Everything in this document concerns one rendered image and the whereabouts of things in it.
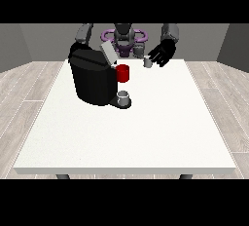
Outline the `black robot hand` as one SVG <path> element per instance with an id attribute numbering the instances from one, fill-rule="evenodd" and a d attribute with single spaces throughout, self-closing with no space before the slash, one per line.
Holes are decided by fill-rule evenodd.
<path id="1" fill-rule="evenodd" d="M 151 62 L 164 67 L 173 58 L 175 52 L 176 43 L 172 39 L 164 39 L 148 53 L 148 56 Z"/>
<path id="2" fill-rule="evenodd" d="M 80 42 L 75 42 L 71 47 L 70 47 L 70 50 L 69 50 L 69 55 L 68 57 L 71 57 L 73 55 L 73 53 L 79 49 L 81 50 L 87 50 L 89 48 L 88 45 L 86 44 L 82 44 Z"/>

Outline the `pale grey machine lid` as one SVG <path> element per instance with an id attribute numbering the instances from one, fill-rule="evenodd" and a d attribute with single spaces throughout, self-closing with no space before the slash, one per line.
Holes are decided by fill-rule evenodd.
<path id="1" fill-rule="evenodd" d="M 105 57 L 110 65 L 113 65 L 117 61 L 118 56 L 117 56 L 110 41 L 106 41 L 106 42 L 102 43 L 99 46 L 99 48 L 100 48 L 101 52 L 105 55 Z"/>

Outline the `black coffee machine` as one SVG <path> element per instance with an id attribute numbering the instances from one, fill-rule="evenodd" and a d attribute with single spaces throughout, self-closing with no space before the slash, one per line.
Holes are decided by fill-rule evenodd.
<path id="1" fill-rule="evenodd" d="M 68 59 L 76 93 L 82 101 L 97 106 L 131 106 L 131 99 L 118 97 L 117 70 L 108 64 L 101 51 L 76 50 Z"/>

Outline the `red pod holder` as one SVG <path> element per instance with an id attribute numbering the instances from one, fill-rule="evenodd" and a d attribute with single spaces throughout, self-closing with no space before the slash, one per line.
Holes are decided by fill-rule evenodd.
<path id="1" fill-rule="evenodd" d="M 129 80 L 129 66 L 126 64 L 119 64 L 116 67 L 117 71 L 117 81 L 120 83 L 125 83 Z"/>

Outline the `small grey cup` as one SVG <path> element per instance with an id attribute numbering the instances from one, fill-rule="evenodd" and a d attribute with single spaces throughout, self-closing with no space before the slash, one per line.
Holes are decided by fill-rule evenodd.
<path id="1" fill-rule="evenodd" d="M 127 91 L 119 91 L 117 97 L 120 106 L 127 106 L 129 104 L 129 94 Z"/>

